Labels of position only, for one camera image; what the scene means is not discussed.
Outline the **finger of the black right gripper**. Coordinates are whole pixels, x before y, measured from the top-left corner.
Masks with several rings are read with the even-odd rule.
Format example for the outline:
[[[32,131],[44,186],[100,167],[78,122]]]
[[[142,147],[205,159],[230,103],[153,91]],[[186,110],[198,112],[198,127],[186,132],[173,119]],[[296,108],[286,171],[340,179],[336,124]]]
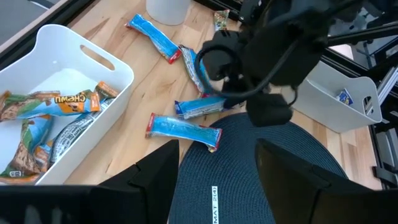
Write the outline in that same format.
[[[246,111],[256,127],[288,123],[292,109],[281,94],[258,94],[246,100]]]
[[[243,79],[233,78],[226,81],[226,77],[224,78],[222,87],[223,93],[242,93],[245,91],[247,91],[247,88]],[[245,98],[225,98],[223,107],[224,109],[231,109],[236,106],[241,106],[245,101]]]

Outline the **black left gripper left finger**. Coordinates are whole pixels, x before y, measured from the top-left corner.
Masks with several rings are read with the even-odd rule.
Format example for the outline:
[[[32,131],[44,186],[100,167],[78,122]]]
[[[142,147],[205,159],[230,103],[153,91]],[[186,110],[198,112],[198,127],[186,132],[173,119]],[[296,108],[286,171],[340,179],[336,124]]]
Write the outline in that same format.
[[[98,185],[1,187],[1,223],[166,223],[177,183],[174,139]]]

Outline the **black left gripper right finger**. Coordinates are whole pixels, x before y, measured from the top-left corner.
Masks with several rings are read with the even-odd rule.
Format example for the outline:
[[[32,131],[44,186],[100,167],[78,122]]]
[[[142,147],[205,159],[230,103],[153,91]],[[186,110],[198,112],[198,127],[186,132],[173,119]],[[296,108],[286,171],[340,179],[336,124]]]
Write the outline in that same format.
[[[397,190],[371,190],[258,139],[259,179],[276,223],[397,223]]]

